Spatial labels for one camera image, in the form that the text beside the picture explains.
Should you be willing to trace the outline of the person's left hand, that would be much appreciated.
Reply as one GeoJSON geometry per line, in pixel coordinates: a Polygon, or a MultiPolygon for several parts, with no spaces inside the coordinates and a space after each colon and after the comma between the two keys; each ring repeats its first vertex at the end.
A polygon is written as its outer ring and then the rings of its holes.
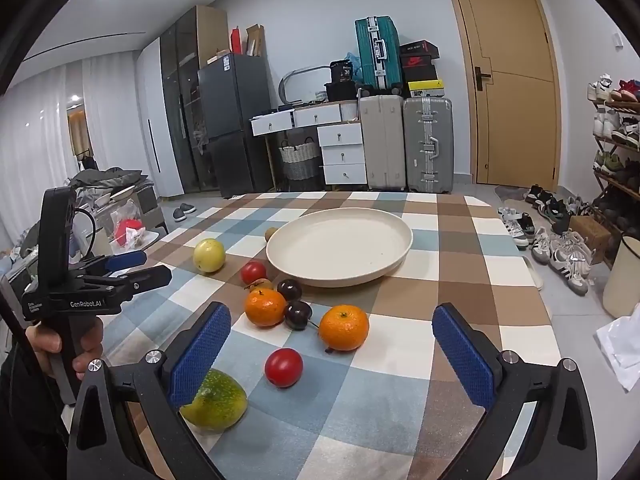
{"type": "MultiPolygon", "coordinates": [[[[53,377],[50,356],[58,354],[62,350],[62,339],[54,330],[44,327],[42,324],[29,326],[25,332],[32,350],[40,364],[43,373],[53,377]]],[[[93,326],[82,336],[80,346],[81,354],[73,360],[73,370],[79,380],[83,380],[91,361],[101,359],[103,354],[103,322],[100,318],[93,320],[93,326]]]]}

